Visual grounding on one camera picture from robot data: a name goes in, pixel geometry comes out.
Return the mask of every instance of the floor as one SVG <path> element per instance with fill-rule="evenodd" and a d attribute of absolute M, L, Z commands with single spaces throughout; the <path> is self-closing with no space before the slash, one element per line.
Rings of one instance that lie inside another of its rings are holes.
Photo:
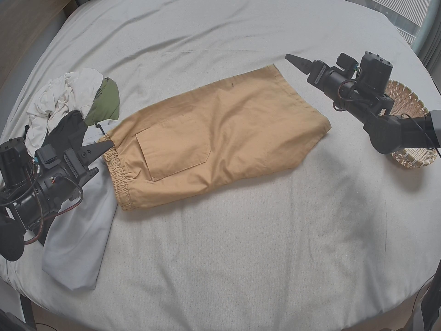
<path fill-rule="evenodd" d="M 422 289 L 418 295 L 418 298 L 424 294 L 426 288 L 427 287 Z M 383 328 L 398 330 L 405 325 L 407 319 L 409 318 L 415 297 L 416 294 L 404 301 L 395 309 L 385 312 L 384 314 L 381 314 L 373 319 L 364 321 L 352 328 L 344 329 L 343 331 L 380 331 Z M 32 311 L 34 312 L 36 323 L 46 323 L 47 325 L 55 328 L 57 331 L 94 331 L 90 328 L 78 325 L 73 321 L 52 314 L 51 312 L 42 309 L 34 303 L 32 304 Z M 37 330 L 53 331 L 52 328 L 44 325 L 37 325 Z M 435 324 L 433 331 L 441 331 L 441 322 L 439 320 L 438 323 Z"/>

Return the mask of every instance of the black garment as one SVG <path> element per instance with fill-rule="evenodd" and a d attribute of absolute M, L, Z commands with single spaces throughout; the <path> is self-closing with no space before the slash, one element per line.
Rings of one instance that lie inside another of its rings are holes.
<path fill-rule="evenodd" d="M 75 152 L 80 149 L 86 130 L 87 125 L 82 118 L 81 112 L 79 110 L 73 110 L 61 119 L 57 127 L 53 129 L 50 134 L 46 135 L 42 146 L 51 144 L 57 157 L 61 159 L 63 158 L 64 151 L 67 149 L 72 148 Z M 42 245 L 45 244 L 53 220 L 54 218 L 48 219 L 43 225 L 43 232 L 38 239 Z"/>

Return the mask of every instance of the clothing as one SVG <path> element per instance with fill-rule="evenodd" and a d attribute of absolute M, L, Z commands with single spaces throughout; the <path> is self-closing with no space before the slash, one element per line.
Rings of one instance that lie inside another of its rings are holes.
<path fill-rule="evenodd" d="M 88 126 L 97 122 L 119 118 L 119 92 L 115 81 L 106 77 L 98 89 L 92 107 L 84 121 Z"/>
<path fill-rule="evenodd" d="M 104 131 L 119 122 L 105 120 Z M 103 133 L 95 126 L 85 132 L 82 146 L 100 139 Z M 94 289 L 101 267 L 117 201 L 112 180 L 102 157 L 89 165 L 99 172 L 84 186 L 84 198 L 78 207 L 54 219 L 43 248 L 43 271 L 70 290 Z M 73 203 L 64 202 L 61 209 Z"/>
<path fill-rule="evenodd" d="M 127 211 L 295 168 L 330 128 L 271 65 L 141 109 L 102 140 Z"/>
<path fill-rule="evenodd" d="M 102 81 L 103 76 L 98 71 L 84 68 L 49 80 L 37 91 L 26 111 L 30 128 L 25 145 L 32 157 L 43 144 L 47 132 L 51 133 L 66 114 L 79 110 L 83 118 L 87 115 Z"/>
<path fill-rule="evenodd" d="M 66 115 L 55 129 L 50 134 L 46 135 L 46 138 L 41 146 L 51 144 L 57 154 L 58 158 L 63 157 L 64 151 L 72 148 L 74 151 L 78 151 L 82 146 L 84 134 L 86 132 L 87 125 L 85 124 L 81 112 L 79 110 L 73 110 Z M 41 244 L 45 244 L 46 236 L 49 228 L 52 225 L 54 218 L 50 218 L 45 221 L 43 225 L 43 231 L 38 239 Z"/>

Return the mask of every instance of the white tablecloth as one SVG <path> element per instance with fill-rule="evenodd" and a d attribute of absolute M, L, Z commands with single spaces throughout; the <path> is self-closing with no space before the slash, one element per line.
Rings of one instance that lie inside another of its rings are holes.
<path fill-rule="evenodd" d="M 69 292 L 25 248 L 0 276 L 97 330 L 339 330 L 390 309 L 440 258 L 441 160 L 405 170 L 307 84 L 289 52 L 393 65 L 429 109 L 429 74 L 382 14 L 343 0 L 94 0 L 77 9 L 20 93 L 2 140 L 22 135 L 32 94 L 89 67 L 116 81 L 121 119 L 165 98 L 275 63 L 332 129 L 295 170 L 241 180 L 146 212 L 117 210 L 96 289 Z"/>

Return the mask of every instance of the white cloth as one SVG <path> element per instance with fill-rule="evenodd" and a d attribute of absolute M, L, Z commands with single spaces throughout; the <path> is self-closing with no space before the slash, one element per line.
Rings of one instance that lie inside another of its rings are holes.
<path fill-rule="evenodd" d="M 98 124 L 107 132 L 119 121 L 104 120 Z M 90 145 L 102 136 L 99 128 L 89 126 L 82 145 Z M 43 248 L 43 271 L 70 290 L 95 288 L 118 206 L 104 159 L 99 157 L 89 165 L 89 168 L 94 167 L 99 172 L 83 186 L 83 201 L 78 207 L 55 218 Z M 70 205 L 72 202 L 66 201 L 61 209 Z"/>
<path fill-rule="evenodd" d="M 3 139 L 20 136 L 26 94 L 81 67 L 118 84 L 120 119 L 162 99 L 275 63 L 328 117 L 295 170 L 244 179 L 147 212 L 118 207 L 93 291 L 41 270 L 42 246 L 0 276 L 48 310 L 96 330 L 341 330 L 416 292 L 440 258 L 441 160 L 405 170 L 362 124 L 284 60 L 335 65 L 372 51 L 428 109 L 441 97 L 389 20 L 344 0 L 94 0 L 34 68 Z"/>
<path fill-rule="evenodd" d="M 67 113 L 79 110 L 83 118 L 86 117 L 102 81 L 103 76 L 98 71 L 83 68 L 49 80 L 36 92 L 26 111 L 29 130 L 25 144 L 31 156 Z"/>

